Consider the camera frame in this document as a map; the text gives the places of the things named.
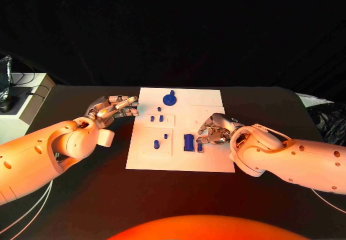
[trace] robotic forearm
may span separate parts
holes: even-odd
[[[197,143],[229,142],[229,158],[250,176],[269,171],[288,183],[346,194],[346,147],[291,139],[257,124],[243,126],[220,113],[210,116],[197,133],[204,129],[207,136],[198,137]],[[267,130],[286,141],[280,142]]]
[[[100,97],[83,117],[63,121],[0,145],[0,205],[35,191],[96,147],[109,147],[113,118],[138,116],[136,97]]]

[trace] blue object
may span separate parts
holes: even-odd
[[[167,106],[172,106],[177,102],[177,98],[174,96],[174,91],[169,90],[169,94],[167,94],[164,97],[162,97],[162,103],[167,105]]]
[[[182,135],[182,150],[185,152],[194,152],[194,148],[193,148],[193,135],[191,134],[184,134]]]
[[[195,151],[197,151],[198,153],[203,152],[201,143],[197,143],[197,144],[195,144]]]
[[[154,140],[154,141],[152,141],[152,148],[154,148],[154,149],[158,149],[158,147],[159,147],[158,140]]]

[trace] dark table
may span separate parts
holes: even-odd
[[[244,125],[259,123],[291,138],[321,141],[296,95],[278,87],[214,87],[224,113]],[[90,102],[106,95],[136,96],[138,87],[53,87],[28,133],[81,116]],[[96,146],[53,180],[44,208],[17,239],[105,239],[132,226],[178,215],[224,215],[275,225],[314,238],[346,237],[346,214],[308,188],[265,172],[234,173],[125,169],[133,117],[113,121],[109,148]],[[25,212],[45,187],[0,207],[1,228]],[[321,193],[346,209],[346,196]],[[34,212],[2,235],[11,237]]]

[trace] white cable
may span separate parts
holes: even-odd
[[[22,227],[22,229],[20,230],[20,232],[14,235],[14,237],[12,237],[9,240],[12,240],[12,239],[18,236],[18,234],[25,230],[27,226],[31,224],[34,218],[37,217],[37,215],[38,215],[38,213],[40,213],[40,211],[41,211],[41,208],[43,208],[43,206],[44,206],[44,203],[45,203],[45,201],[47,201],[47,199],[48,199],[48,193],[50,193],[50,189],[51,189],[51,182],[53,182],[53,180],[50,181],[50,184],[48,184],[48,186],[47,186],[48,190],[47,190],[47,194],[45,194],[44,201],[43,201],[43,204],[41,204],[41,206],[40,206],[40,209],[38,209],[35,215],[32,216],[30,222],[25,224],[25,226]]]
[[[28,209],[28,211],[22,214],[22,216],[0,231],[0,234],[22,219],[22,217],[30,213],[30,211],[34,209],[34,207],[37,206],[37,204],[40,203],[45,193],[50,191],[50,188],[51,188],[51,183],[53,183],[53,180],[50,181],[48,183],[48,186],[44,190],[44,193],[40,197],[40,199],[37,200],[37,202],[34,203],[34,205],[31,206],[31,208]]]
[[[340,212],[342,212],[346,214],[346,211],[342,211],[338,207],[335,207],[321,196],[319,194],[311,189],[311,191],[314,192],[314,194],[318,196],[318,198],[334,208],[337,209]]]

